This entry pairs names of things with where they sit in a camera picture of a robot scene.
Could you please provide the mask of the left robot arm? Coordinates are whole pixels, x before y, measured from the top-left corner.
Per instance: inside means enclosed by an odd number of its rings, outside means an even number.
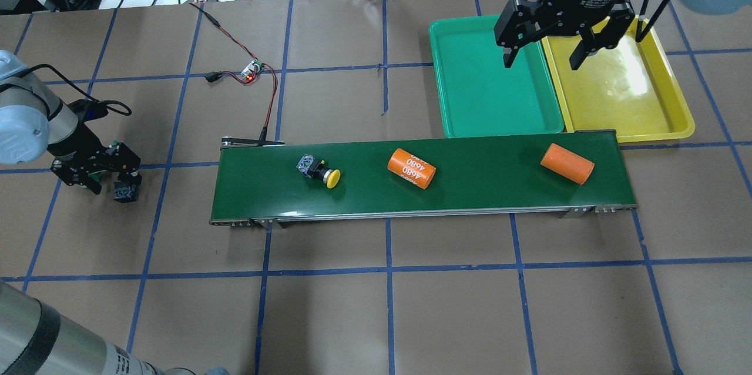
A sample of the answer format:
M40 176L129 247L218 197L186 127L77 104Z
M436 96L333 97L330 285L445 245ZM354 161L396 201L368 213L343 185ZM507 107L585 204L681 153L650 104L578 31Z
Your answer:
M113 198L134 203L142 175L140 156L123 142L104 146L86 126L110 112L132 114L118 100L98 100L89 94L67 103L36 75L40 65L24 64L9 51L1 52L1 161L19 165L53 155L49 167L68 186L79 185L98 195L102 172L116 174Z

